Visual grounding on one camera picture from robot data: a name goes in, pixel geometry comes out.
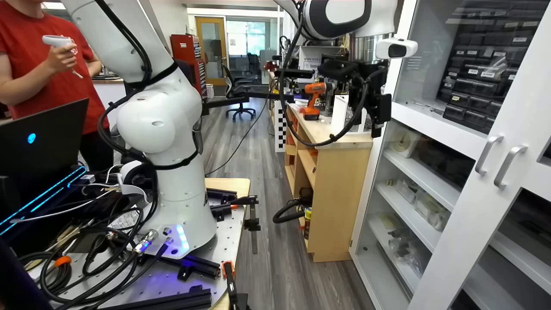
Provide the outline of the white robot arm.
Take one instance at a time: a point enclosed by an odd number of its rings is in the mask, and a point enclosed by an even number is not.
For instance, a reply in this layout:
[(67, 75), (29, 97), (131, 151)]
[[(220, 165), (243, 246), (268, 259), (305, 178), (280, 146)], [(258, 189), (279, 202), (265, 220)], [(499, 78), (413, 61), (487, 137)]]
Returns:
[(153, 215), (139, 254), (181, 259), (217, 233), (200, 147), (201, 97), (169, 54), (143, 0), (62, 0), (93, 51), (131, 91), (108, 104), (120, 140), (108, 146), (153, 168)]

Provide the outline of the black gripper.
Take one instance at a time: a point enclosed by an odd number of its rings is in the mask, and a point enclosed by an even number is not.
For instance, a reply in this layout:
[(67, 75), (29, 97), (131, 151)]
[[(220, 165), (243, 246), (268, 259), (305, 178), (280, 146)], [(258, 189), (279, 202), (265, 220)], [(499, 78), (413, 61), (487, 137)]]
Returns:
[(325, 56), (320, 73), (330, 82), (330, 137), (342, 137), (353, 127), (370, 130), (372, 137), (379, 137), (391, 118), (391, 94), (382, 92), (387, 61), (368, 63)]

